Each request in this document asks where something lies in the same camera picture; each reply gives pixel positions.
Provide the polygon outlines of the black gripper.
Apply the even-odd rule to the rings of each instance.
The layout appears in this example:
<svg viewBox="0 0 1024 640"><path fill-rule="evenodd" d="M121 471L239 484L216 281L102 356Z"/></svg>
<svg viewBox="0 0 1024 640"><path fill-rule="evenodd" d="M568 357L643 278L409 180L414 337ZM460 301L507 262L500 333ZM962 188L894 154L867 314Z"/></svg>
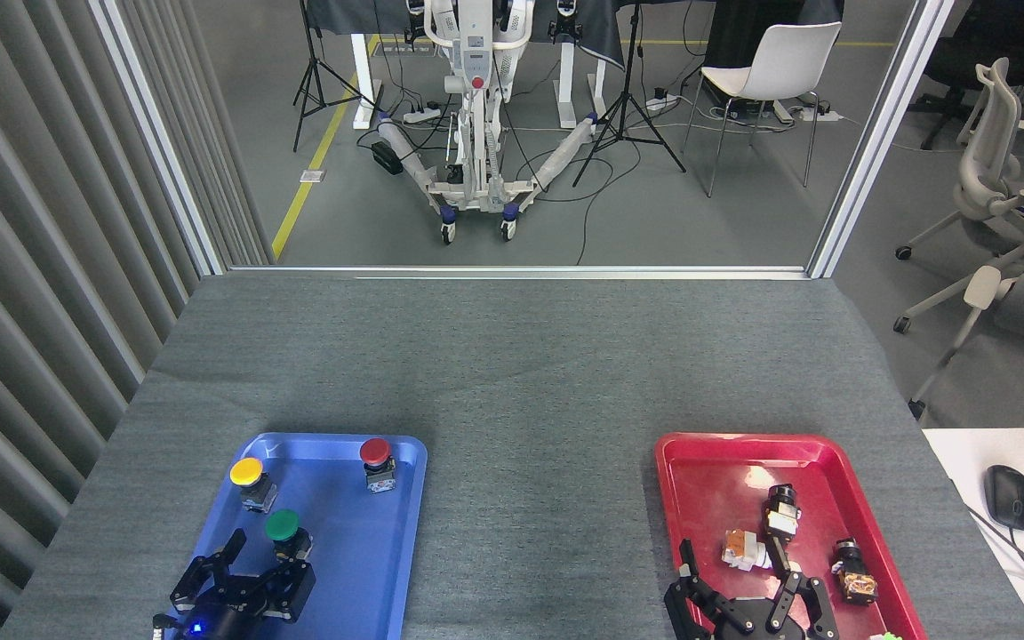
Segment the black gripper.
<svg viewBox="0 0 1024 640"><path fill-rule="evenodd" d="M809 578L796 568L780 536L765 535L765 551L780 580L773 599L735 598L710 587L699 575L691 541L679 543L682 563L678 579L665 593L665 606L677 639L808 639L839 637L840 628L830 607L828 588L821 578ZM807 631L791 616L794 598L800 596L807 611ZM696 622L692 609L714 624L708 629Z"/></svg>
<svg viewBox="0 0 1024 640"><path fill-rule="evenodd" d="M290 560L259 578L229 578L244 544L244 531L232 531L214 554L191 558L171 594L179 613L173 639L253 639L265 617L300 618L316 584L313 565Z"/></svg>

